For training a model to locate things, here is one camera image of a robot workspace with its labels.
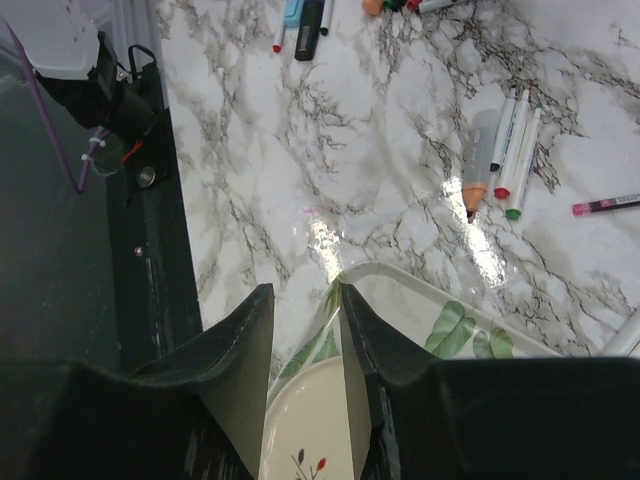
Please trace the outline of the red capped white marker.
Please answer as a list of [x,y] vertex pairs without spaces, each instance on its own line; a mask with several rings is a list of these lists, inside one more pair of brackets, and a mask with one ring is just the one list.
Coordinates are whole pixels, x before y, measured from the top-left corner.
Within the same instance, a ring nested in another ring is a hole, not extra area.
[[517,160],[529,118],[530,90],[531,87],[525,85],[522,96],[515,105],[511,134],[505,150],[504,162],[497,186],[494,188],[494,196],[499,200],[506,200],[509,197],[511,185],[515,178]]

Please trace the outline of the white pen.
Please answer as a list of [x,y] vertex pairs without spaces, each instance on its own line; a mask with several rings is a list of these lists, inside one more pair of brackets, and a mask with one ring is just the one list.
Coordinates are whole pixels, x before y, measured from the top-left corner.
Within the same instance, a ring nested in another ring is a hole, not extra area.
[[334,3],[334,0],[324,1],[322,19],[320,24],[320,33],[322,36],[327,36],[329,33],[332,23]]

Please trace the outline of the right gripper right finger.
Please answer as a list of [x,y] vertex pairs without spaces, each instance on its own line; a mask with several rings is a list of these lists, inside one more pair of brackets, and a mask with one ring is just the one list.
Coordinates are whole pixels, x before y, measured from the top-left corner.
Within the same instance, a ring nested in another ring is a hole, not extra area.
[[639,362],[440,360],[340,288],[358,479],[635,479]]

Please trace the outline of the black capped white marker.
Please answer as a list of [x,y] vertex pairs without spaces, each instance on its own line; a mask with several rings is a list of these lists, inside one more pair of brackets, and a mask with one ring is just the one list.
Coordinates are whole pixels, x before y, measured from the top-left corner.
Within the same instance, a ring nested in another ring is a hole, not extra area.
[[515,108],[515,100],[516,100],[516,92],[515,88],[512,88],[502,106],[500,120],[498,123],[498,128],[495,137],[494,144],[494,152],[493,157],[490,164],[491,172],[498,172],[504,162],[504,155],[507,145],[507,140],[509,136],[509,132],[511,129],[512,118],[514,114]]

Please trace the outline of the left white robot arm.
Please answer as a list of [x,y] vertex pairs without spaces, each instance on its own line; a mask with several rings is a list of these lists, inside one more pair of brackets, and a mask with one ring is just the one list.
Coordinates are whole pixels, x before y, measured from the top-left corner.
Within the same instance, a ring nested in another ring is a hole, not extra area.
[[51,97],[84,128],[143,136],[156,112],[117,79],[118,57],[77,1],[3,1],[1,19]]

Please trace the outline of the green white marker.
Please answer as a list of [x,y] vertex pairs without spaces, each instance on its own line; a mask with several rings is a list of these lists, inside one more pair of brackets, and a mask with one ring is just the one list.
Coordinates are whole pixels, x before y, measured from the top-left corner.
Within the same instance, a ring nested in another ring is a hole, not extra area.
[[517,221],[522,215],[529,177],[537,153],[541,115],[542,105],[538,103],[534,109],[533,116],[527,123],[518,157],[514,185],[505,210],[505,216],[509,221]]

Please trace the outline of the orange highlighter clear cap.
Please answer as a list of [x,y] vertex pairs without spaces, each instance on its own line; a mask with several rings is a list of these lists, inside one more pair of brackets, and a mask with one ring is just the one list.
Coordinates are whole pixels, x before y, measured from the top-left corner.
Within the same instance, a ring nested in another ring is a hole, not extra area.
[[481,110],[472,120],[462,174],[462,200],[468,223],[473,221],[488,191],[499,121],[500,115],[495,109]]

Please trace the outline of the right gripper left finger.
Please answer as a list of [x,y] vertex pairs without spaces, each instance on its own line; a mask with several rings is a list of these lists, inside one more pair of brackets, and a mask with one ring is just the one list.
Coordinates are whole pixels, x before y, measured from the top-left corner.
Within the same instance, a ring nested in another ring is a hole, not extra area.
[[274,291],[136,372],[80,361],[1,365],[5,479],[254,479]]

